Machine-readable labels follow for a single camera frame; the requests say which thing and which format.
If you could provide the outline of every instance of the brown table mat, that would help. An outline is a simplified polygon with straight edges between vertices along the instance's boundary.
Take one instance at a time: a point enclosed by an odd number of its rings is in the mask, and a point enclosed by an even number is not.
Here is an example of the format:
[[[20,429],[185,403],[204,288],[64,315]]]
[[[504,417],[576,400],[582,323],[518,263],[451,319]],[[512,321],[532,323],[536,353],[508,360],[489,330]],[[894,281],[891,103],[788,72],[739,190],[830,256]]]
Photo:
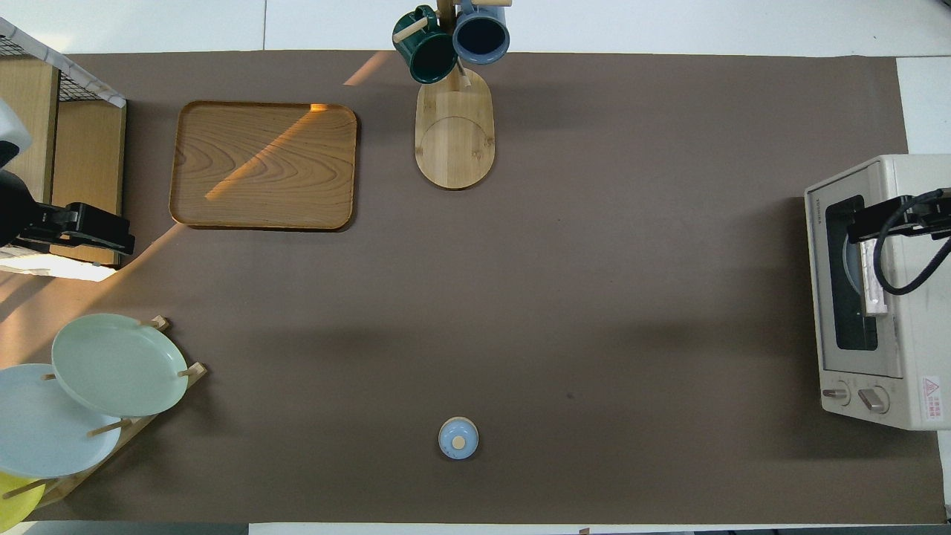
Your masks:
[[[211,373],[34,519],[943,520],[935,434],[816,391],[801,195],[905,151],[893,60],[510,54],[479,69],[495,166],[451,192],[416,168],[399,58],[344,85],[372,54],[75,58],[131,102],[145,252],[104,286],[0,286],[0,350],[44,361],[75,315],[162,312]],[[353,109],[346,231],[173,226],[200,99]],[[454,415],[479,426],[470,462],[437,450]]]

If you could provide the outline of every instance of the wooden tray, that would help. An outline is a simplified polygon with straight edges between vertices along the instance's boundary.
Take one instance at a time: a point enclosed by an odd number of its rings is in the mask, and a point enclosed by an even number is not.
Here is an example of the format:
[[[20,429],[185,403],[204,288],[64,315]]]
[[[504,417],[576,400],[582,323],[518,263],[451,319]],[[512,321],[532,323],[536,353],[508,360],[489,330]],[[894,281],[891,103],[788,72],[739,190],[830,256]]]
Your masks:
[[[340,228],[356,152],[344,106],[192,102],[179,115],[169,211],[193,227]]]

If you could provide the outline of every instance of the blue mug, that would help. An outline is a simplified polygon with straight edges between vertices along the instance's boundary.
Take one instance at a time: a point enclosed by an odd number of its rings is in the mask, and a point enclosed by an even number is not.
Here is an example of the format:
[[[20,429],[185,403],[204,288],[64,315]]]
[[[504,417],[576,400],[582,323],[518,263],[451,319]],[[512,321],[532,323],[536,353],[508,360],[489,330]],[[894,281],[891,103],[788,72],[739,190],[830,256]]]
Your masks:
[[[498,61],[509,49],[505,8],[473,6],[472,0],[462,0],[453,47],[459,58],[469,63],[487,65]]]

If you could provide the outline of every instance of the light green plate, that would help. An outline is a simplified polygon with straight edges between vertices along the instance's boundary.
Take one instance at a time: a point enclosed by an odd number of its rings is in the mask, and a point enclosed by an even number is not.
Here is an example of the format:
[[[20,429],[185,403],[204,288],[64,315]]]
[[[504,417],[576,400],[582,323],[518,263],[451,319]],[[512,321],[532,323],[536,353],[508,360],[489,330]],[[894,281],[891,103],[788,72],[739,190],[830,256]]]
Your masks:
[[[53,340],[53,367],[79,403],[111,416],[158,414],[188,386],[181,351],[158,330],[117,314],[69,322]]]

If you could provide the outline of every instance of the mug tree stand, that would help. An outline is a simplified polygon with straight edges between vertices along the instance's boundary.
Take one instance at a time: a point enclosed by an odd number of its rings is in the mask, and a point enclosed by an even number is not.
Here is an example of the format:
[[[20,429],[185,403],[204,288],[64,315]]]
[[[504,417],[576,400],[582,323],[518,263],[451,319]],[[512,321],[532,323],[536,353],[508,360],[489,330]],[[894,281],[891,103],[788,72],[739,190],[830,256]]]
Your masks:
[[[452,35],[458,0],[438,0],[439,26]],[[476,5],[510,6],[511,0],[474,0]],[[442,80],[419,88],[416,160],[433,184],[469,188],[495,161],[492,94],[481,76],[461,64]]]

